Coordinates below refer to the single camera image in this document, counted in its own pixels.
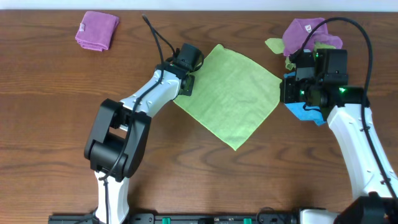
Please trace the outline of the green microfiber cloth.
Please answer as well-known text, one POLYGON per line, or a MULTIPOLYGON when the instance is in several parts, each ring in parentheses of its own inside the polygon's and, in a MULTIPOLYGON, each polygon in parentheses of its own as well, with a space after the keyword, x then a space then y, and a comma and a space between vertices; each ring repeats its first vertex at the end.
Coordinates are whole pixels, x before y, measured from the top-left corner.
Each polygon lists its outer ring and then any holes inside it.
POLYGON ((192 95, 178 96, 175 104, 234 150, 279 104, 281 79, 221 44, 194 76, 192 95))

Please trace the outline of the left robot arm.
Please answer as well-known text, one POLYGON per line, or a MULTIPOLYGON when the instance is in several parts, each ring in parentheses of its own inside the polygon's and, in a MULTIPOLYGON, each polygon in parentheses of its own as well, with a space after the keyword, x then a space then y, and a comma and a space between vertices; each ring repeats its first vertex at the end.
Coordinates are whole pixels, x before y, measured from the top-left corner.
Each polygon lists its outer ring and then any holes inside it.
POLYGON ((98 207, 89 223, 127 220, 129 179, 144 156, 152 118, 179 95, 192 94, 193 73, 203 62, 199 49, 183 44, 133 95, 101 103, 84 151, 98 181, 98 207))

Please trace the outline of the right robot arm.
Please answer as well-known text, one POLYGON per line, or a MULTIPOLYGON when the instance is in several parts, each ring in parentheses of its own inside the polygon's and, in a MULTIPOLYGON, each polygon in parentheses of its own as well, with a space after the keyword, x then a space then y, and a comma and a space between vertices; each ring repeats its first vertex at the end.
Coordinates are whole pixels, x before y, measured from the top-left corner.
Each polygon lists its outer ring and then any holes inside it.
POLYGON ((294 75, 280 84, 286 105, 303 103, 327 122, 348 170, 353 201, 342 212, 303 208, 296 223, 397 223, 397 176, 374 129, 361 87, 348 86, 347 52, 298 50, 290 55, 294 75))

